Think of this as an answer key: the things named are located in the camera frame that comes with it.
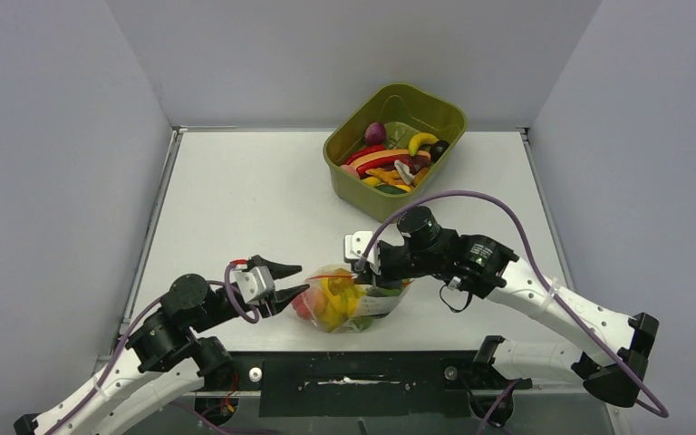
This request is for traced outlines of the pink peach toy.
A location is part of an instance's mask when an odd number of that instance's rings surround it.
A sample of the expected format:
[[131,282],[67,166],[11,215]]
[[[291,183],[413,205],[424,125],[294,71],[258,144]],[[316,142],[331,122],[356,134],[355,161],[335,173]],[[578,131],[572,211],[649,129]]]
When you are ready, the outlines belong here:
[[291,303],[297,316],[303,320],[311,321],[314,319],[314,302],[313,298],[307,294],[303,293],[297,296]]

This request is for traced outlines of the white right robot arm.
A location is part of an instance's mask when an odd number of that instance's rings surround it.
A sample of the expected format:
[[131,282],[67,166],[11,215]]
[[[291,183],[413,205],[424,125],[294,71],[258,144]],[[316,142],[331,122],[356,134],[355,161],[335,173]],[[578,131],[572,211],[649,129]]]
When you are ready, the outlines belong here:
[[484,235],[442,227],[425,206],[397,223],[403,243],[345,236],[344,260],[360,283],[397,284],[430,276],[470,297],[504,305],[560,336],[556,343],[518,342],[489,335],[473,363],[475,378],[494,387],[531,379],[580,384],[596,399],[636,405],[659,329],[647,313],[623,314],[596,304],[537,274],[526,258]]

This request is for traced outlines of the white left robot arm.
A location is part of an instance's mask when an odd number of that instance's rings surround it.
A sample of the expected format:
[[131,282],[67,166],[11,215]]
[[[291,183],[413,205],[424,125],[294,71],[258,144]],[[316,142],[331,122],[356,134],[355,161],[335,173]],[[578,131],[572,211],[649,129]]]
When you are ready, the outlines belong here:
[[91,379],[50,410],[18,418],[15,433],[98,434],[119,405],[160,378],[232,381],[230,353],[203,332],[238,317],[256,323],[279,314],[307,287],[278,290],[276,281],[302,270],[251,256],[229,263],[224,281],[181,275],[136,316]]

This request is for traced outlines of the clear zip top bag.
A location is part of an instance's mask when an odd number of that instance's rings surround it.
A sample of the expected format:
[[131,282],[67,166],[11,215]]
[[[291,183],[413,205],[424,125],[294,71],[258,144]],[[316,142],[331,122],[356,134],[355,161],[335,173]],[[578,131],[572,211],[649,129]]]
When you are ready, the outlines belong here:
[[339,266],[321,267],[304,282],[308,288],[291,306],[302,320],[330,334],[371,328],[401,303],[412,284],[405,279],[385,287],[362,285],[348,269]]

